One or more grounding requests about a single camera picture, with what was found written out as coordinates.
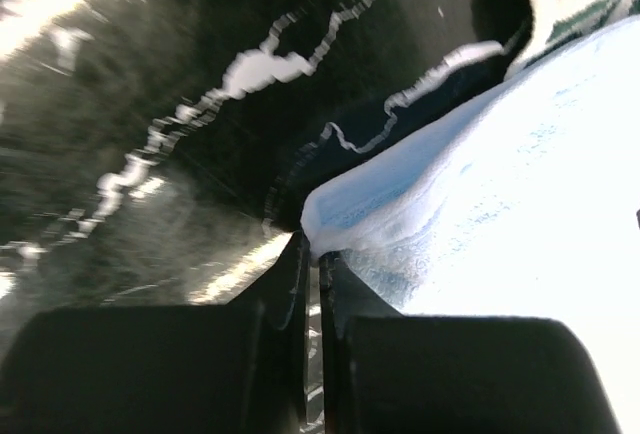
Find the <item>light blue towel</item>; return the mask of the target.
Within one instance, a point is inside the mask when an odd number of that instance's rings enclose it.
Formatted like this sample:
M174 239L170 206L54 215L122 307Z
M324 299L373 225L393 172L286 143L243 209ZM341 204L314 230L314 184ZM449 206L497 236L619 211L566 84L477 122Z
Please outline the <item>light blue towel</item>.
M639 429L639 20L547 55L306 199L404 314L558 320Z

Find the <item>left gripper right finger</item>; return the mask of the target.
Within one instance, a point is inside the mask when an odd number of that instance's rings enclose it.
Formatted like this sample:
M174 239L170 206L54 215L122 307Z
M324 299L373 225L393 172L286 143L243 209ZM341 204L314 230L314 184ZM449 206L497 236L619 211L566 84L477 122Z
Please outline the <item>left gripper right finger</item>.
M337 254L319 268L329 433L615 433L587 350L562 323L405 316Z

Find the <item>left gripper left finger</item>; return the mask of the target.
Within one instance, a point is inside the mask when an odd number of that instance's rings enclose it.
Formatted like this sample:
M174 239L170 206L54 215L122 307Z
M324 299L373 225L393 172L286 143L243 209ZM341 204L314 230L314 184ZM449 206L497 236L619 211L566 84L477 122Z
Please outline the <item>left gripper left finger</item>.
M295 433L306 239L226 304L56 309L1 365L5 433Z

